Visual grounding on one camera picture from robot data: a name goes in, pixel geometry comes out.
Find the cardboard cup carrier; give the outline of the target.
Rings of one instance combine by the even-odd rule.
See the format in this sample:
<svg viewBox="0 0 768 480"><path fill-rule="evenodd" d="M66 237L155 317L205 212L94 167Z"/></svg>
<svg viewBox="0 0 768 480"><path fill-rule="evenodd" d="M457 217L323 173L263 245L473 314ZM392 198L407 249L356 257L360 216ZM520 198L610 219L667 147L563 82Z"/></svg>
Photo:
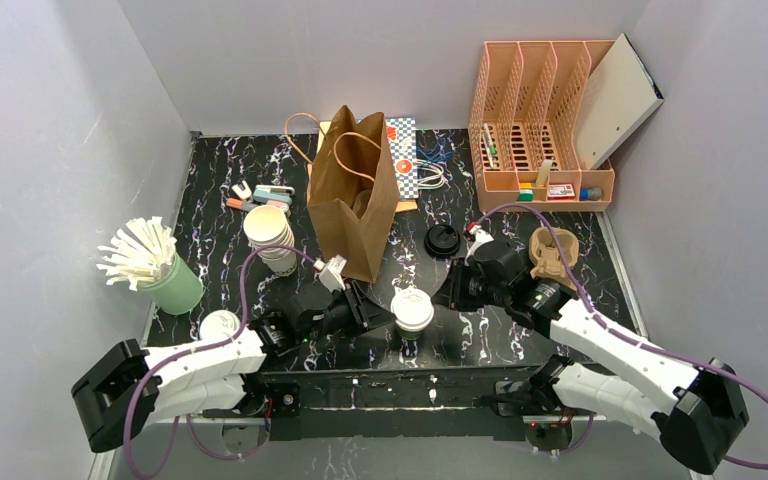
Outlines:
<svg viewBox="0 0 768 480"><path fill-rule="evenodd" d="M539 227L532 233L528 244L528 255L532 263L530 275L533 279L554 280L575 290L562 257L569 267L574 267L579 256L579 240L570 231L554 228L555 236L547 227Z"/></svg>

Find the brown paper bag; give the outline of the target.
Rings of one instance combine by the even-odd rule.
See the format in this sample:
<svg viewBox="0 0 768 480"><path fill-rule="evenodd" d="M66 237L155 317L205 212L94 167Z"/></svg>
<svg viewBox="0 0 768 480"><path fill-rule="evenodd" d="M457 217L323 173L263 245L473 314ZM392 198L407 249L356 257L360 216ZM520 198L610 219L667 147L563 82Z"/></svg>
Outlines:
<svg viewBox="0 0 768 480"><path fill-rule="evenodd" d="M343 105L320 132L314 157L289 144L311 166L306 207L321 253L343 257L344 276L374 283L400 201L385 116L358 120Z"/></svg>

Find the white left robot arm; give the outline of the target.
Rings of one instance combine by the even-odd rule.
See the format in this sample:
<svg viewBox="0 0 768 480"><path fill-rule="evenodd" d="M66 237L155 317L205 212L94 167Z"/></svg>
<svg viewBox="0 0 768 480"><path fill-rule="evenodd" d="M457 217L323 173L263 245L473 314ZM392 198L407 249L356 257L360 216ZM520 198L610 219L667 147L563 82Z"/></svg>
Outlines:
<svg viewBox="0 0 768 480"><path fill-rule="evenodd" d="M325 282L252 320L226 310L208 315L202 322L208 332L197 341L159 348L142 348L134 339L116 344L71 389L91 451L115 450L144 427L187 414L263 416L272 407L282 415L294 412L297 388L264 382L262 367L310 339L356 337L395 321L365 286L336 279L342 264L340 257L318 261Z"/></svg>

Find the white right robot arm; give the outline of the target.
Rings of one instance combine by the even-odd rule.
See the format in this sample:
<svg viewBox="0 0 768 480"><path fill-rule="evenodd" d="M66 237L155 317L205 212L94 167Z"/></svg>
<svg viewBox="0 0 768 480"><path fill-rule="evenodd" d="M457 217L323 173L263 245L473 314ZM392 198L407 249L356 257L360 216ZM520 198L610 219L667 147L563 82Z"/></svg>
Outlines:
<svg viewBox="0 0 768 480"><path fill-rule="evenodd" d="M727 364L701 367L660 355L658 347L590 304L576 286L570 261L578 242L566 231L537 229L523 254L481 227L452 261L434 304L458 312L503 309L518 325L567 345L607 368L593 371L554 354L526 381L502 381L481 397L500 416L558 409L584 410L619 421L655 440L680 464L712 474L749 421Z"/></svg>

